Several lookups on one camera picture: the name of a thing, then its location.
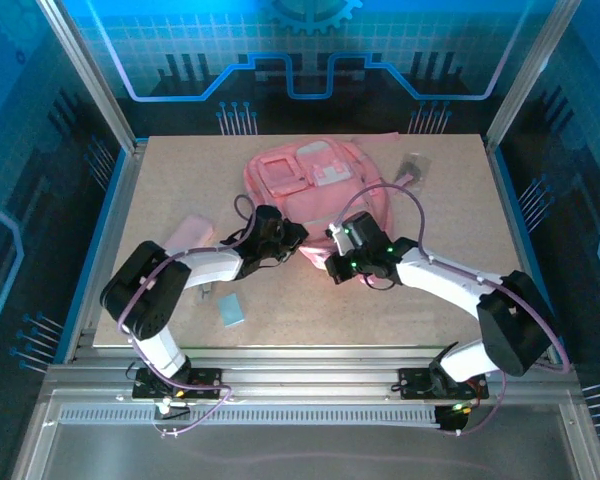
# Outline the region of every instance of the wooden board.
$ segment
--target wooden board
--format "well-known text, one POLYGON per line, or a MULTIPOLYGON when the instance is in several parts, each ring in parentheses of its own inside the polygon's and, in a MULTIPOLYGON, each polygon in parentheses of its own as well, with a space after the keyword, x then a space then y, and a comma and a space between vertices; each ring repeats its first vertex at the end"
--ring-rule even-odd
MULTIPOLYGON (((244 191, 244 165, 259 152, 298 138, 152 137, 114 268, 143 240, 163 243, 192 213, 214 221, 214 240, 244 227, 232 205, 244 191)), ((363 149, 388 180, 405 155, 430 160, 418 193, 427 215, 427 249, 485 271, 508 274, 519 268, 478 135, 402 135, 398 142, 363 149)), ((415 206, 400 195, 392 204, 396 236, 416 238, 415 206)), ((373 291, 356 280, 336 286, 301 254, 278 268, 217 284, 209 302, 196 304, 194 290, 185 291, 169 324, 181 346, 446 345, 479 336, 477 321, 444 300, 407 287, 373 291), (225 328, 216 301, 231 293, 238 295, 246 320, 225 328)), ((106 312, 95 344, 126 344, 106 312)))

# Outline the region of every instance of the wire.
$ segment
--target wire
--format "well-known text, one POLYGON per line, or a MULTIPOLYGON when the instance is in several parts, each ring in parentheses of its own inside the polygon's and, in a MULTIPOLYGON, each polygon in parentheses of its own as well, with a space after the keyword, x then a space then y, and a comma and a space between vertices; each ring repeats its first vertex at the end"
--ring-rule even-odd
POLYGON ((369 275, 364 275, 362 278, 364 279, 364 283, 367 285, 367 287, 369 287, 371 290, 377 290, 379 292, 386 292, 387 290, 391 290, 393 287, 396 286, 396 282, 391 282, 391 285, 389 285, 388 287, 378 288, 374 287, 371 283, 369 283, 369 275))
POLYGON ((411 392, 411 393, 415 393, 417 395, 420 395, 422 393, 429 393, 430 391, 433 390, 433 385, 430 386, 429 388, 427 388, 426 390, 418 390, 417 388, 411 388, 409 387, 409 385, 401 385, 399 383, 396 383, 395 385, 391 385, 391 391, 392 392, 400 392, 402 393, 402 391, 406 391, 406 392, 411 392))
POLYGON ((507 391, 507 375, 500 370, 500 374, 502 375, 502 387, 500 388, 500 395, 498 395, 498 400, 496 400, 496 404, 493 406, 489 414, 484 417, 480 423, 474 425, 469 430, 456 430, 455 432, 448 432, 445 430, 440 430, 441 433, 450 437, 465 437, 467 435, 471 435, 472 433, 477 433, 482 430, 487 424, 491 421, 491 419, 498 413, 500 407, 502 406, 502 402, 504 400, 504 394, 507 391))
POLYGON ((479 384, 476 384, 472 380, 467 380, 467 384, 473 389, 476 394, 476 405, 473 408, 478 408, 480 406, 480 400, 482 399, 482 387, 479 384))
MULTIPOLYGON (((226 251, 226 250, 230 250, 232 248, 235 248, 235 247, 239 246, 242 242, 244 242, 249 237, 249 235, 251 235, 251 232, 253 231, 253 228, 255 227, 255 223, 256 223, 256 216, 255 216, 256 205, 253 202, 253 200, 251 200, 248 196, 246 196, 246 195, 238 195, 236 197, 236 199, 234 199, 233 205, 234 205, 234 207, 236 209, 236 212, 238 213, 238 215, 240 217, 244 218, 242 212, 240 212, 240 210, 239 210, 239 208, 237 206, 238 205, 238 200, 240 198, 244 198, 244 199, 246 199, 249 202, 249 204, 251 206, 251 212, 252 212, 251 218, 249 219, 249 223, 247 225, 247 228, 246 228, 245 231, 242 232, 243 234, 240 236, 240 238, 238 240, 236 240, 235 242, 231 243, 230 245, 222 245, 222 246, 218 246, 218 247, 197 247, 197 248, 191 248, 189 250, 185 250, 185 251, 176 253, 174 255, 171 255, 170 257, 167 257, 165 260, 163 260, 147 276, 147 278, 145 279, 145 281, 140 285, 140 287, 138 288, 138 290, 136 290, 136 292, 133 294, 133 296, 129 300, 129 303, 127 303, 127 306, 124 308, 124 310, 122 310, 122 313, 118 317, 118 322, 117 322, 117 328, 118 328, 118 332, 119 333, 131 336, 130 333, 125 332, 124 329, 123 329, 124 322, 127 319, 127 316, 129 315, 129 313, 131 312, 131 310, 133 309, 133 307, 136 305, 136 303, 138 302, 138 300, 140 299, 140 297, 142 296, 142 294, 145 292, 145 290, 147 289, 147 287, 152 284, 152 280, 154 280, 160 274, 160 272, 162 270, 164 270, 167 267, 167 265, 169 265, 171 262, 174 262, 176 260, 179 260, 179 259, 184 258, 184 257, 189 256, 189 255, 192 255, 194 253, 223 252, 223 251, 226 251)), ((171 385, 172 387, 180 388, 180 389, 185 390, 185 391, 188 391, 188 390, 222 390, 222 389, 226 389, 227 390, 227 393, 225 393, 224 397, 222 397, 218 403, 216 403, 211 409, 209 409, 202 417, 200 417, 198 420, 196 420, 195 422, 193 422, 191 425, 188 425, 187 427, 181 428, 179 430, 174 429, 171 432, 167 432, 166 430, 160 430, 156 425, 154 425, 154 427, 158 431, 160 431, 160 433, 162 435, 170 435, 170 436, 174 436, 175 437, 175 436, 178 436, 181 433, 185 433, 185 432, 188 432, 189 430, 192 430, 193 428, 197 427, 202 422, 204 422, 211 415, 213 415, 222 405, 224 405, 224 403, 227 402, 227 400, 229 399, 229 397, 233 393, 233 390, 231 389, 231 387, 229 385, 186 385, 186 384, 183 384, 183 383, 180 383, 180 382, 176 382, 176 381, 174 381, 174 380, 172 380, 170 378, 167 378, 166 376, 164 376, 162 373, 160 373, 151 364, 151 362, 146 357, 146 355, 142 352, 142 350, 138 346, 138 343, 136 342, 135 338, 133 338, 133 337, 131 337, 131 346, 135 350, 136 354, 140 357, 140 359, 153 372, 153 374, 156 375, 160 380, 162 380, 167 385, 171 385)))
POLYGON ((127 380, 135 380, 135 379, 133 379, 133 378, 131 378, 131 377, 129 376, 129 372, 131 371, 131 369, 134 367, 134 365, 135 365, 136 363, 138 363, 138 362, 136 362, 136 361, 134 360, 133 362, 131 362, 131 363, 129 364, 129 366, 127 367, 127 369, 124 371, 124 376, 125 376, 125 377, 127 377, 127 380))
POLYGON ((133 307, 135 307, 136 303, 138 302, 138 300, 140 299, 142 294, 145 292, 145 290, 149 287, 149 285, 152 284, 152 280, 154 280, 160 274, 160 272, 162 270, 164 270, 167 267, 167 265, 169 265, 171 262, 174 262, 175 260, 179 260, 184 257, 188 257, 189 255, 193 255, 194 253, 224 252, 226 250, 231 250, 232 248, 239 246, 242 242, 244 242, 249 237, 249 235, 251 235, 251 232, 253 231, 253 228, 254 228, 255 222, 256 222, 256 216, 255 216, 256 205, 255 205, 255 203, 253 203, 253 200, 251 200, 246 195, 244 196, 244 198, 249 201, 251 208, 252 208, 252 215, 251 215, 251 218, 249 219, 249 224, 248 224, 247 230, 244 232, 244 234, 238 240, 236 240, 235 242, 233 242, 230 245, 222 245, 222 246, 218 246, 218 247, 190 248, 189 250, 175 253, 175 254, 171 255, 170 257, 167 257, 166 259, 164 259, 160 264, 158 264, 158 266, 156 268, 153 269, 153 271, 149 274, 149 276, 146 278, 146 280, 142 283, 142 285, 140 285, 138 290, 136 290, 136 292, 133 294, 133 296, 131 297, 131 300, 129 300, 129 303, 127 303, 127 306, 124 308, 124 310, 122 310, 120 317, 118 317, 118 332, 125 333, 123 331, 122 327, 124 325, 125 320, 127 319, 127 316, 129 315, 129 313, 131 312, 133 307))
POLYGON ((191 413, 191 409, 189 407, 184 407, 184 410, 182 412, 174 413, 173 415, 169 415, 167 417, 162 417, 160 420, 174 420, 176 418, 184 417, 189 413, 191 413))
POLYGON ((245 194, 237 195, 236 198, 233 199, 233 208, 236 210, 236 213, 238 214, 238 216, 243 220, 249 220, 249 217, 246 216, 244 213, 242 213, 240 211, 240 207, 238 207, 238 201, 240 201, 240 200, 247 200, 248 202, 251 202, 252 206, 253 206, 253 201, 251 200, 251 198, 248 195, 245 195, 245 194))
POLYGON ((347 204, 344 206, 344 208, 340 212, 340 215, 338 215, 338 218, 334 222, 334 225, 342 224, 342 220, 343 220, 345 214, 347 213, 349 208, 351 208, 351 205, 353 205, 353 202, 355 202, 361 195, 364 195, 368 191, 375 190, 377 188, 399 190, 402 193, 404 193, 406 196, 408 196, 413 201, 413 203, 415 203, 416 207, 418 208, 418 212, 420 213, 420 230, 418 232, 418 250, 420 251, 420 254, 423 257, 427 258, 431 264, 442 267, 445 270, 448 270, 450 272, 461 275, 472 281, 477 281, 478 283, 484 283, 485 285, 488 285, 489 287, 494 288, 495 290, 498 290, 498 291, 504 293, 511 300, 513 300, 513 302, 515 302, 523 310, 525 310, 531 316, 531 318, 533 318, 535 320, 535 322, 540 326, 540 328, 545 333, 545 335, 547 335, 549 340, 551 340, 551 343, 553 344, 556 351, 558 352, 558 356, 560 357, 560 361, 562 362, 561 368, 554 368, 554 367, 550 367, 550 366, 544 365, 544 364, 539 364, 538 368, 540 368, 542 370, 548 370, 552 373, 560 373, 560 374, 567 374, 571 371, 571 362, 569 361, 569 356, 567 355, 566 350, 562 346, 562 343, 560 343, 560 340, 558 340, 558 337, 555 335, 555 333, 553 333, 553 330, 551 330, 551 327, 549 327, 547 322, 524 299, 520 298, 520 296, 518 296, 517 294, 515 294, 514 292, 512 292, 510 289, 508 289, 507 287, 505 287, 503 285, 492 282, 491 280, 486 279, 486 278, 481 278, 481 277, 479 277, 471 272, 468 272, 462 268, 456 267, 455 265, 450 265, 446 262, 438 260, 433 255, 429 255, 426 252, 426 250, 424 248, 424 231, 425 231, 425 225, 426 225, 424 208, 422 207, 420 200, 418 200, 418 198, 413 193, 411 193, 408 189, 406 189, 405 187, 403 187, 401 185, 395 185, 393 183, 381 182, 381 183, 377 183, 375 185, 370 185, 368 187, 363 188, 358 193, 356 193, 353 197, 351 197, 351 200, 349 200, 347 202, 347 204))

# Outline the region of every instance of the metal bracket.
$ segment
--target metal bracket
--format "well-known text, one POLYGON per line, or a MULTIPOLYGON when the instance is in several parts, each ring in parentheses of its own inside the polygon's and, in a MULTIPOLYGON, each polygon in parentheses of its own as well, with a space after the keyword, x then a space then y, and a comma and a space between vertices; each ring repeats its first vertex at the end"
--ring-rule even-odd
MULTIPOLYGON (((489 398, 489 387, 486 377, 480 375, 474 379, 480 386, 480 399, 489 398)), ((401 400, 473 400, 476 391, 467 382, 459 383, 457 388, 449 391, 444 398, 433 392, 431 375, 428 368, 401 368, 398 370, 398 383, 391 387, 400 392, 401 400)))
MULTIPOLYGON (((222 370, 219 368, 192 368, 189 372, 188 384, 218 387, 222 384, 222 370)), ((148 368, 140 368, 136 372, 131 397, 134 400, 158 400, 175 395, 171 387, 151 373, 148 368)), ((177 396, 179 400, 219 400, 220 388, 217 390, 187 390, 177 396)))

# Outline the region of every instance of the pink backpack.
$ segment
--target pink backpack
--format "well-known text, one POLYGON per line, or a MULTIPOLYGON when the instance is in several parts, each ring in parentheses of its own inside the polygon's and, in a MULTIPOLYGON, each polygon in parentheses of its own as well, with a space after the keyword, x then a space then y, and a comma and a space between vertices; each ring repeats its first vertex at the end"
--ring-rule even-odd
MULTIPOLYGON (((256 205, 274 205, 292 222, 302 223, 309 238, 300 251, 324 269, 325 260, 336 250, 325 230, 351 197, 381 181, 378 168, 357 143, 395 138, 397 133, 357 141, 307 138, 268 150, 245 167, 247 192, 256 205)), ((347 216, 366 210, 391 235, 389 196, 385 189, 372 190, 356 200, 347 216)))

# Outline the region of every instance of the glass panel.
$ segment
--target glass panel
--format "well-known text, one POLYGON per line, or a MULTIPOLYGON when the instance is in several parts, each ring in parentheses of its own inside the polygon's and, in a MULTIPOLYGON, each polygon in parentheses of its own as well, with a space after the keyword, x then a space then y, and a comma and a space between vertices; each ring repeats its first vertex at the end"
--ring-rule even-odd
POLYGON ((56 353, 119 149, 36 3, 1 1, 0 478, 56 353))
POLYGON ((599 385, 600 2, 582 2, 501 149, 569 354, 599 385))
POLYGON ((65 2, 139 136, 484 133, 553 3, 65 2))

